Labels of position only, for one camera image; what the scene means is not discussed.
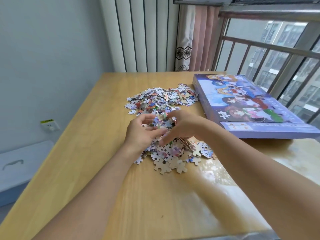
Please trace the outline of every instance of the hand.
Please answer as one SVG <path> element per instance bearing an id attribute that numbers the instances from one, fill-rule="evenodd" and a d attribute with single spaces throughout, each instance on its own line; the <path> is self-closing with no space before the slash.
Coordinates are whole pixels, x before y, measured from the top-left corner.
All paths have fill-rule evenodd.
<path id="1" fill-rule="evenodd" d="M 154 126 L 142 126 L 143 124 L 150 124 L 155 117 L 154 114 L 143 113 L 130 121 L 124 144 L 130 146 L 134 150 L 143 152 L 150 146 L 154 138 L 166 133 L 168 131 L 166 128 L 157 129 L 157 127 Z"/>
<path id="2" fill-rule="evenodd" d="M 205 118 L 188 113 L 183 110 L 174 110 L 167 115 L 167 118 L 177 118 L 176 126 L 172 128 L 172 130 L 159 141 L 160 146 L 164 146 L 172 141 L 174 138 L 182 137 L 182 138 L 190 138 L 196 137 L 199 141 L 202 141 L 200 136 L 198 135 L 199 125 L 202 124 L 202 120 Z"/>

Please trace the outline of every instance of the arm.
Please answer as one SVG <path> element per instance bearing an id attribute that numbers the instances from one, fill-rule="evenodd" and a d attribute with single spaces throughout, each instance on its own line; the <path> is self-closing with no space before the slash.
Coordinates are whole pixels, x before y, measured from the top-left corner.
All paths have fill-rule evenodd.
<path id="1" fill-rule="evenodd" d="M 216 123 L 173 111 L 177 125 L 160 141 L 195 136 L 215 152 L 227 172 L 283 240 L 318 239 L 320 186 L 274 161 Z"/>
<path id="2" fill-rule="evenodd" d="M 142 127 L 155 116 L 142 114 L 128 126 L 124 144 L 33 240 L 100 240 L 122 182 L 135 160 L 166 129 Z"/>

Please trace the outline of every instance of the forearm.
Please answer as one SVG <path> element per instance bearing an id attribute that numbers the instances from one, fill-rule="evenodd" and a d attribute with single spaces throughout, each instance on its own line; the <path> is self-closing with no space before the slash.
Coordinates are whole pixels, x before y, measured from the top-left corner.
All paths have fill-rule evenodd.
<path id="1" fill-rule="evenodd" d="M 123 145 L 34 240 L 102 239 L 118 190 L 132 158 L 138 158 L 139 154 Z"/>
<path id="2" fill-rule="evenodd" d="M 204 120 L 199 136 L 284 240 L 320 234 L 319 186 L 255 150 L 219 125 Z"/>

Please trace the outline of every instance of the wooden table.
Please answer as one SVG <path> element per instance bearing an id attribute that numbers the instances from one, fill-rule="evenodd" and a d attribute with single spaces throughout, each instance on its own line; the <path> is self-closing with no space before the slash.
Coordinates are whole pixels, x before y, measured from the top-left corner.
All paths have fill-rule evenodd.
<path id="1" fill-rule="evenodd" d="M 192 78 L 193 72 L 103 74 L 0 226 L 0 238 L 30 240 L 110 159 L 135 117 L 124 107 L 127 97 L 190 85 Z M 182 109 L 204 116 L 199 102 Z M 320 183 L 317 141 L 246 141 Z M 189 163 L 182 175 L 162 176 L 153 168 L 149 158 L 132 165 L 103 239 L 195 239 L 270 229 L 218 160 Z"/>

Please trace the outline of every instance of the blue puzzle box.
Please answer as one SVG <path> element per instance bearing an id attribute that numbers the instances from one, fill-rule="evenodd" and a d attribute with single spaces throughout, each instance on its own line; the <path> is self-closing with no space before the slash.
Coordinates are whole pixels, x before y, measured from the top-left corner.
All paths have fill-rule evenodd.
<path id="1" fill-rule="evenodd" d="M 193 85 L 206 117 L 238 138 L 316 138 L 306 124 L 244 75 L 195 74 Z"/>

